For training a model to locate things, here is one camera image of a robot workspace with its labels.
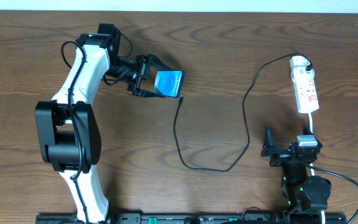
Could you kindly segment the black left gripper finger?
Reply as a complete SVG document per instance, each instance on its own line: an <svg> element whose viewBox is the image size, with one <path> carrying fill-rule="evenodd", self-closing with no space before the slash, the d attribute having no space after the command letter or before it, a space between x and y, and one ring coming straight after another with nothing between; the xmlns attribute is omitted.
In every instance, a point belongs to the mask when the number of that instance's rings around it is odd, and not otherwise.
<svg viewBox="0 0 358 224"><path fill-rule="evenodd" d="M149 62L151 67L155 67L159 70L171 70L171 68L163 63L156 55L149 55Z"/></svg>
<svg viewBox="0 0 358 224"><path fill-rule="evenodd" d="M155 93L153 91L141 89L140 97L142 97L142 98L153 98L153 97L164 98L165 96L163 96L161 93Z"/></svg>

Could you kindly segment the blue screen smartphone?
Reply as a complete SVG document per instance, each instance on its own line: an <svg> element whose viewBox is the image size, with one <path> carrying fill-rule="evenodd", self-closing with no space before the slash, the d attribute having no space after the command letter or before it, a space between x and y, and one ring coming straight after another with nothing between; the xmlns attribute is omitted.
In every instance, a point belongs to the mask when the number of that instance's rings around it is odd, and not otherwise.
<svg viewBox="0 0 358 224"><path fill-rule="evenodd" d="M164 97L178 98L185 77L184 71L158 71L155 77L153 92Z"/></svg>

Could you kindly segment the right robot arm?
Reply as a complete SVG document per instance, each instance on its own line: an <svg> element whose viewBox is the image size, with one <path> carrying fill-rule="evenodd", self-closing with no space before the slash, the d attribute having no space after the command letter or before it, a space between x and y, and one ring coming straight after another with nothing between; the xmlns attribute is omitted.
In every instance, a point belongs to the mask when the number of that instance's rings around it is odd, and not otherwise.
<svg viewBox="0 0 358 224"><path fill-rule="evenodd" d="M291 142L288 149L275 146L272 130L265 128L264 144L260 155L269 157L271 167L281 167L283 171L282 190L288 199L288 208L282 212L285 223L321 223L321 215L328 208L331 195L331 182L318 175L308 175L308 166L317 160L322 144L316 139L307 125L303 134Z"/></svg>

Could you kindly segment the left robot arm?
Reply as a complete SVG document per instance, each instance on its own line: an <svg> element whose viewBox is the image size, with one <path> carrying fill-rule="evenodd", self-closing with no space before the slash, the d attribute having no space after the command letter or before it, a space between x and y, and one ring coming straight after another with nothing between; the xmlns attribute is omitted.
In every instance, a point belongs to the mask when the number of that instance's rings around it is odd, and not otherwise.
<svg viewBox="0 0 358 224"><path fill-rule="evenodd" d="M100 24L96 33L82 33L72 44L75 59L61 89L35 107L40 153L44 162L65 179L77 207L76 222L104 223L109 201L101 188L97 163L101 134L93 103L101 83L124 82L133 95L162 97L141 88L151 68L169 71L156 55L134 60L119 55L123 33L114 24Z"/></svg>

